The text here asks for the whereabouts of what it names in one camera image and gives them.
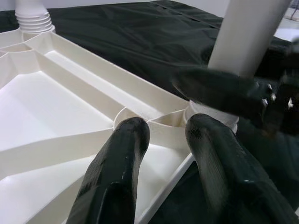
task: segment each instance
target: plastic compartment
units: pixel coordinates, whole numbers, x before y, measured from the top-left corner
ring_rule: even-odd
[[[193,161],[188,102],[51,32],[0,40],[0,223],[65,223],[93,155],[133,116],[151,134],[135,217],[147,223]]]

